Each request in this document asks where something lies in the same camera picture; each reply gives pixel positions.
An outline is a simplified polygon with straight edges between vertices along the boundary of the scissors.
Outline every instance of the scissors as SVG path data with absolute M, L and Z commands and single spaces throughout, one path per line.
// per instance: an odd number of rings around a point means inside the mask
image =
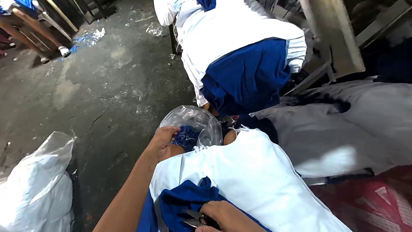
M 208 225 L 217 230 L 220 230 L 219 224 L 207 215 L 204 215 L 200 212 L 196 212 L 190 209 L 185 209 L 183 210 L 183 212 L 189 214 L 190 216 L 194 218 L 194 219 L 185 219 L 183 220 L 184 223 L 187 223 L 195 228 L 202 226 L 202 225 Z

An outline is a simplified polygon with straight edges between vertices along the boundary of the white shoe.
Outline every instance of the white shoe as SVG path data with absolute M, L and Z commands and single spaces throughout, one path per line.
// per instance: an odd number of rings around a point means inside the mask
M 46 64 L 46 63 L 48 63 L 50 60 L 47 58 L 47 57 L 41 57 L 40 58 L 40 62 L 42 63 L 42 64 Z
M 65 46 L 60 46 L 59 51 L 61 53 L 61 56 L 63 57 L 68 57 L 70 55 L 70 50 L 66 48 Z

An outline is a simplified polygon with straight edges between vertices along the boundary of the concrete floor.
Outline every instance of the concrete floor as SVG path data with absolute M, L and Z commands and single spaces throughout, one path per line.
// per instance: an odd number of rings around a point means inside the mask
M 78 169 L 71 175 L 74 231 L 93 230 L 162 118 L 194 104 L 182 62 L 169 60 L 169 36 L 145 32 L 157 21 L 152 0 L 115 5 L 117 13 L 78 33 L 104 27 L 94 46 L 37 67 L 30 50 L 7 50 L 0 59 L 0 149 L 11 142 L 0 156 L 0 178 L 51 132 L 76 135 L 67 169 Z

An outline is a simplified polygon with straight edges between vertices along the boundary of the clear plastic bag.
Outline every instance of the clear plastic bag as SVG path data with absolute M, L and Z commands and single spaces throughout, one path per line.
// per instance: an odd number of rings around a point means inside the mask
M 222 145 L 222 127 L 219 121 L 208 111 L 195 106 L 179 106 L 164 117 L 160 127 L 191 126 L 200 131 L 197 146 Z
M 167 36 L 168 35 L 168 30 L 167 28 L 163 27 L 160 25 L 158 22 L 152 22 L 148 28 L 146 29 L 146 32 L 149 33 L 152 36 Z
M 53 132 L 0 185 L 0 232 L 70 232 L 75 138 Z

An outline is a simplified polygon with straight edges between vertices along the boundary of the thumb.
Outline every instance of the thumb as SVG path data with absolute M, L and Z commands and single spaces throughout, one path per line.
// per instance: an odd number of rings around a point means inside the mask
M 203 225 L 196 228 L 194 232 L 220 232 L 220 230 L 217 230 L 211 226 Z

